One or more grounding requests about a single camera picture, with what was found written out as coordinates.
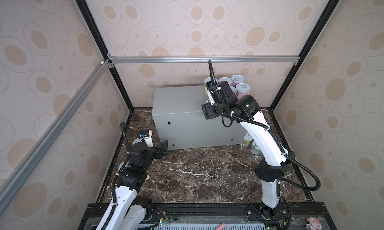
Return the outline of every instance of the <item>white robotic arm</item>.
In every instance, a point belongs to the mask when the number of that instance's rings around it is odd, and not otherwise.
[[[208,61],[208,65],[212,81],[205,85],[209,97],[209,103],[202,105],[205,118],[213,119],[221,116],[229,117],[231,121],[236,120],[251,134],[260,147],[264,158],[255,168],[255,173],[262,180],[261,210],[263,217],[272,219],[277,214],[276,206],[280,202],[281,180],[306,190],[319,189],[320,181],[311,170],[294,160],[295,154],[292,151],[288,152],[282,146],[267,124],[256,100],[250,95],[237,99],[227,82],[217,83],[211,61]],[[303,186],[285,179],[283,176],[288,169],[287,165],[291,162],[308,172],[315,179],[316,186]]]
[[[120,125],[126,139],[125,130],[128,126],[124,122]],[[136,230],[140,222],[150,217],[152,200],[137,197],[137,192],[147,179],[146,170],[152,161],[167,155],[168,140],[162,142],[160,147],[154,148],[151,130],[142,131],[140,137],[133,141],[124,162],[126,165],[119,166],[111,186],[111,203],[96,230]]]

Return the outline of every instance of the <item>white can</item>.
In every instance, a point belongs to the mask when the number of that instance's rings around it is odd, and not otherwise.
[[[204,92],[205,94],[208,94],[208,89],[205,87],[205,85],[207,84],[207,82],[210,82],[211,81],[211,78],[210,77],[207,77],[204,79]]]
[[[255,141],[252,142],[252,145],[251,145],[251,147],[249,148],[249,150],[250,150],[253,154],[255,154],[255,155],[259,155],[259,154],[262,152],[262,150],[260,149],[259,146],[257,146],[257,143],[256,143]]]
[[[232,85],[233,83],[232,79],[230,79],[229,77],[222,77],[218,80],[218,82],[223,82],[223,81],[226,81],[228,85]]]
[[[233,92],[234,94],[236,94],[236,93],[237,93],[237,89],[236,89],[235,87],[233,87],[233,86],[230,86],[230,87],[231,87],[232,92]]]
[[[239,83],[236,86],[236,97],[237,99],[240,99],[242,96],[249,94],[251,91],[251,86],[245,83]]]
[[[232,83],[232,86],[236,87],[237,84],[239,83],[244,83],[245,82],[245,78],[242,76],[242,75],[233,75],[231,77],[233,83]]]
[[[243,138],[243,141],[241,142],[241,145],[249,146],[251,145],[252,140],[253,140],[253,137],[251,136],[251,134],[249,134],[249,132],[246,132]]]

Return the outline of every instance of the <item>black mounting base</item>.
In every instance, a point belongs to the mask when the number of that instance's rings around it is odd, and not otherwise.
[[[102,218],[109,204],[89,204],[81,220],[79,230],[83,230],[88,219]],[[259,209],[261,204],[254,203],[254,206]],[[330,230],[336,230],[331,216],[327,208],[322,202],[300,202],[288,203],[291,211],[291,219],[297,216],[324,216],[328,223]],[[276,219],[272,221],[265,220],[259,213],[252,210],[250,203],[164,203],[153,204],[152,212],[157,213],[165,211],[169,219],[176,221],[181,217],[237,217],[244,221],[259,221],[268,226],[273,226],[279,221],[285,220],[285,215],[282,213],[286,211],[286,206],[282,204],[281,212],[278,212]],[[142,224],[155,224],[159,222],[162,215],[152,215],[152,218]]]

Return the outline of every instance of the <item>marble floor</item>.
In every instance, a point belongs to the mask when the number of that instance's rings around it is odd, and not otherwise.
[[[263,110],[263,113],[271,129],[278,136],[269,113],[267,110]],[[137,133],[143,129],[151,129],[154,146],[159,145],[160,139],[152,119],[151,108],[136,109],[129,126]],[[130,143],[134,139],[132,134],[128,134]],[[118,165],[125,160],[126,156],[125,144],[123,144],[112,176],[115,175]],[[255,156],[249,151],[249,146],[241,145],[170,151],[167,157],[154,160],[147,171],[150,178],[141,187],[139,196],[149,197],[155,203],[221,203],[248,202],[248,200],[260,202],[261,181],[253,170],[261,159],[262,156]],[[291,164],[285,177],[299,182]],[[113,177],[109,180],[109,187],[102,203],[111,201],[112,179]],[[305,198],[302,189],[288,183],[283,182],[280,191],[289,202],[309,201]]]

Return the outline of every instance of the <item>black frame bar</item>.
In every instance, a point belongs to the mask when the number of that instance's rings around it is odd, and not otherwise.
[[[300,66],[305,61],[306,56],[308,55],[308,53],[312,49],[314,43],[318,39],[318,37],[319,37],[321,31],[323,30],[324,26],[327,24],[329,18],[331,17],[331,15],[333,13],[333,10],[338,5],[339,1],[340,0],[329,0],[328,1],[327,5],[324,8],[323,13],[321,14],[319,20],[317,21],[316,25],[314,26],[314,28],[312,30],[310,36],[308,37],[308,40],[306,41],[303,49],[301,50],[301,52],[299,54],[299,57],[300,57],[299,61],[297,62],[297,64],[295,64],[291,68],[290,72],[288,73],[288,76],[284,80],[284,83],[281,85],[281,88],[280,88],[279,92],[277,93],[275,99],[273,100],[273,102],[272,102],[272,104],[270,106],[272,111],[274,111],[276,109],[277,104],[280,102],[280,100],[283,97],[285,91],[287,90],[287,88],[289,87],[290,83],[294,79],[294,77],[295,77],[297,71],[299,70]]]
[[[279,133],[279,136],[281,137],[281,141],[282,141],[282,145],[290,152],[291,151],[291,148],[289,147],[288,145],[288,142],[284,136],[284,133],[282,132],[281,128],[280,128],[280,125],[279,123],[277,122],[277,119],[275,117],[275,114],[273,113],[273,111],[271,110],[271,108],[268,109],[268,112],[269,114],[271,115],[271,118],[272,118],[272,122],[273,124],[275,125],[276,127],[276,130],[277,132]],[[306,187],[308,187],[308,184],[307,182],[305,181],[305,178],[300,170],[300,168],[296,165],[293,165],[293,169],[295,170],[295,173],[296,173],[296,176],[297,178],[299,179],[300,181],[300,184],[301,185],[304,185]],[[312,195],[312,192],[311,191],[308,191],[308,190],[305,190],[305,189],[302,189],[304,191],[304,194],[305,194],[305,197],[309,200],[311,200],[312,202],[315,202],[314,198],[313,198],[313,195]]]
[[[256,208],[260,207],[260,203],[253,203]],[[80,222],[78,230],[83,230],[88,219],[101,218],[107,210],[109,204],[89,204],[83,218]],[[293,217],[296,216],[314,216],[323,215],[331,230],[336,230],[331,216],[325,204],[322,202],[299,202],[288,203],[289,210]],[[267,221],[261,217],[259,213],[252,211],[249,203],[158,203],[153,204],[153,212],[165,211],[167,216],[175,221],[180,217],[237,217],[249,221],[259,221],[260,223],[277,223],[277,220]],[[161,215],[152,215],[152,218],[142,224],[154,224],[159,222]],[[281,213],[278,214],[280,220],[285,217]]]
[[[85,0],[75,0],[75,1],[76,1],[76,4],[79,6],[79,9],[80,9],[80,11],[84,17],[84,20],[87,23],[88,28],[91,31],[91,34],[93,36],[93,39],[95,40],[103,58],[109,59],[108,49],[105,46],[103,38],[99,32],[99,29],[97,28],[97,25],[93,19],[93,16],[91,14],[91,11],[88,8],[86,1]],[[124,85],[120,79],[120,76],[119,76],[114,64],[112,64],[112,68],[110,68],[109,71],[111,72],[112,77],[115,80],[115,83],[116,83],[116,85],[117,85],[117,87],[121,93],[122,98],[124,99],[125,103],[127,104],[129,111],[133,112],[134,108],[133,108],[132,102],[129,99],[128,93],[125,90],[125,87],[124,87]]]
[[[132,120],[134,110],[135,110],[135,109],[133,109],[133,111],[131,111],[131,112],[129,113],[129,116],[128,116],[128,119],[127,119],[127,122],[126,122],[127,125],[129,125],[129,123],[130,123],[131,120]],[[100,203],[100,202],[102,201],[103,197],[104,197],[105,191],[106,191],[107,186],[108,186],[108,182],[109,182],[109,180],[110,180],[110,178],[111,178],[112,171],[113,171],[113,168],[114,168],[114,166],[115,166],[115,164],[116,164],[116,160],[117,160],[118,155],[119,155],[119,153],[120,153],[121,146],[122,146],[123,142],[124,142],[124,138],[123,138],[123,136],[121,135],[121,137],[120,137],[120,139],[119,139],[118,146],[117,146],[117,148],[115,149],[115,153],[113,153],[112,161],[111,161],[111,164],[109,165],[107,174],[105,175],[105,178],[104,178],[104,181],[103,181],[101,190],[100,190],[99,195],[98,195],[98,197],[97,197],[97,199],[96,199],[96,203]]]

